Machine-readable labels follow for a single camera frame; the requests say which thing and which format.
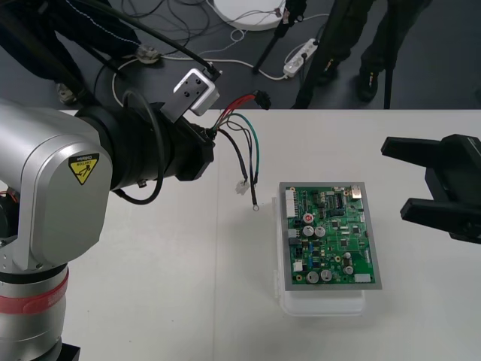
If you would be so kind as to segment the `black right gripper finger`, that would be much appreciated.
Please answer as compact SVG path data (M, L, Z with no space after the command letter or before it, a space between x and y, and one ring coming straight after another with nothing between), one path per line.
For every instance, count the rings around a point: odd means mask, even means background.
M401 219L454 234L472 233L472 207L457 202L408 199Z
M381 154L424 168L433 168L440 154L441 141L387 137L381 147Z

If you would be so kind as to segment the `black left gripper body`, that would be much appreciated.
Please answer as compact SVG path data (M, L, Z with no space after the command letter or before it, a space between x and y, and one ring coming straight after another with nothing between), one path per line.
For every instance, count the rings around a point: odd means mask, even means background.
M179 181L195 181L213 162L213 131L181 118L174 124L171 175Z

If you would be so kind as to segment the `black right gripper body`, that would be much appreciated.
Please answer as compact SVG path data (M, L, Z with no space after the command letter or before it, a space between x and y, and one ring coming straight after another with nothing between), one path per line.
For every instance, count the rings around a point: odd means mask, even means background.
M450 135L425 171L435 205L434 225L459 241L480 243L480 140Z

